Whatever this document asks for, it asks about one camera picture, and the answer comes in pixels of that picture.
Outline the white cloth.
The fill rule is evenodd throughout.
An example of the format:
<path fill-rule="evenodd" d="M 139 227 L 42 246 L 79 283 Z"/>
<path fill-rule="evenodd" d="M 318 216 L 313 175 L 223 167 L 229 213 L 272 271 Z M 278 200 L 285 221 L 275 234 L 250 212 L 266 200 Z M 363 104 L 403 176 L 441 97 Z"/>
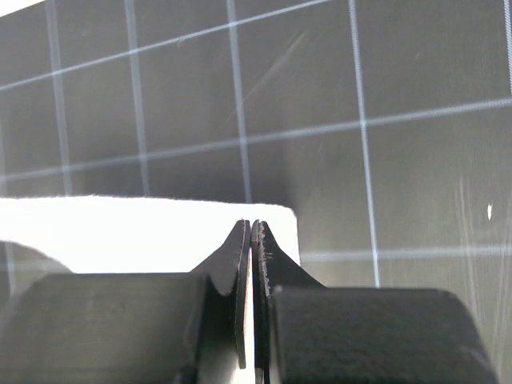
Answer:
<path fill-rule="evenodd" d="M 113 196 L 2 198 L 1 239 L 28 246 L 73 272 L 188 271 L 220 246 L 239 219 L 270 224 L 299 260 L 290 208 Z"/>

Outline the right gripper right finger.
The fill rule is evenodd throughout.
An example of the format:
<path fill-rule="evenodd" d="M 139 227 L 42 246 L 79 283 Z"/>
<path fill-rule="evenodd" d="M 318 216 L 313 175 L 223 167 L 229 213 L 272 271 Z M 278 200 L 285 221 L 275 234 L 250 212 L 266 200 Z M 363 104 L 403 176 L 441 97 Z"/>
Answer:
<path fill-rule="evenodd" d="M 322 288 L 278 245 L 267 222 L 257 220 L 251 229 L 254 367 L 256 383 L 268 383 L 270 362 L 269 302 L 276 286 Z"/>

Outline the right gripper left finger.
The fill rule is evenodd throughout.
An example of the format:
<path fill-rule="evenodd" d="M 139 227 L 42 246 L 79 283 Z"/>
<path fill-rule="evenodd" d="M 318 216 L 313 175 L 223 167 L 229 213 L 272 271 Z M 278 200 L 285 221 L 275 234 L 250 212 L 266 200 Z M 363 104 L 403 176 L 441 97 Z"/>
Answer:
<path fill-rule="evenodd" d="M 247 220 L 238 220 L 223 244 L 200 262 L 195 273 L 209 278 L 221 303 L 206 316 L 209 340 L 214 342 L 213 356 L 228 354 L 235 368 L 246 363 L 246 297 L 249 279 L 251 227 Z"/>

